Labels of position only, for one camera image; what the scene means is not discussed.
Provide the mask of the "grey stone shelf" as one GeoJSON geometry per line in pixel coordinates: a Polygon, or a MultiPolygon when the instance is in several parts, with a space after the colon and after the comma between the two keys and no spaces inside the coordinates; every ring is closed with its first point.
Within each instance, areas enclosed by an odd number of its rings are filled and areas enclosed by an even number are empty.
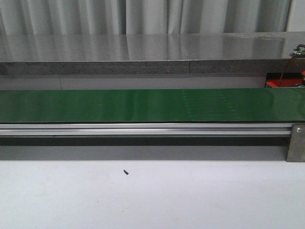
{"type": "Polygon", "coordinates": [[[299,32],[8,35],[0,38],[2,75],[291,73],[305,42],[299,32]]]}

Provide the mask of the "red bin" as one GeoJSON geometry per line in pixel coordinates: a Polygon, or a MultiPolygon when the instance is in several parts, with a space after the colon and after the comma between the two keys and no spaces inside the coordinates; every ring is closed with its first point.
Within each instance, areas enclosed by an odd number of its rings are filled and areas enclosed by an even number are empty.
{"type": "Polygon", "coordinates": [[[280,83],[280,73],[268,73],[266,77],[265,87],[298,87],[302,85],[302,74],[301,73],[285,73],[280,83]]]}

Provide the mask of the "green conveyor belt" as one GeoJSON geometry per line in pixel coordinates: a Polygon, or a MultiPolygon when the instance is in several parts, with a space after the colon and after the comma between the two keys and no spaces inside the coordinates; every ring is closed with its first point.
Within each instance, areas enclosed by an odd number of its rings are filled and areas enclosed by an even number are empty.
{"type": "Polygon", "coordinates": [[[2,123],[302,122],[304,88],[1,91],[2,123]]]}

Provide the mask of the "small green circuit board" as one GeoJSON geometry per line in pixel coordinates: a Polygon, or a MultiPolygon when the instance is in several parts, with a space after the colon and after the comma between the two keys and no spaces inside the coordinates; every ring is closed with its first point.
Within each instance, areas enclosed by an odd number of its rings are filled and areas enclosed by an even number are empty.
{"type": "Polygon", "coordinates": [[[295,49],[293,49],[291,56],[305,57],[305,45],[299,44],[295,49]]]}

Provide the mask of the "grey curtain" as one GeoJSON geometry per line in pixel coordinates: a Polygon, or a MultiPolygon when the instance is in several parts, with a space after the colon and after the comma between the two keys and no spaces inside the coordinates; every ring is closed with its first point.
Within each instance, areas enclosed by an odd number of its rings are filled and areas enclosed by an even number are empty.
{"type": "Polygon", "coordinates": [[[184,34],[304,31],[302,0],[3,0],[0,32],[184,34]]]}

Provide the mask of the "aluminium conveyor rail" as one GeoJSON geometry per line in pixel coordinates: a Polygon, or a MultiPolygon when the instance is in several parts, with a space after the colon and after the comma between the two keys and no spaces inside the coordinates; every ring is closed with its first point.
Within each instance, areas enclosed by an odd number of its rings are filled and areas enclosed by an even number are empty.
{"type": "Polygon", "coordinates": [[[292,123],[1,124],[1,136],[290,135],[292,123]]]}

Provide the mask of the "metal conveyor support bracket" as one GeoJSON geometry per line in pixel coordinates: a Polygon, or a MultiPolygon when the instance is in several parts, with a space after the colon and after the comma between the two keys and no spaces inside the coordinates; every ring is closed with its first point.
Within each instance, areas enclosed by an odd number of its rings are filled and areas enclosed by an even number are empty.
{"type": "Polygon", "coordinates": [[[291,131],[287,162],[305,161],[305,124],[294,124],[291,131]]]}

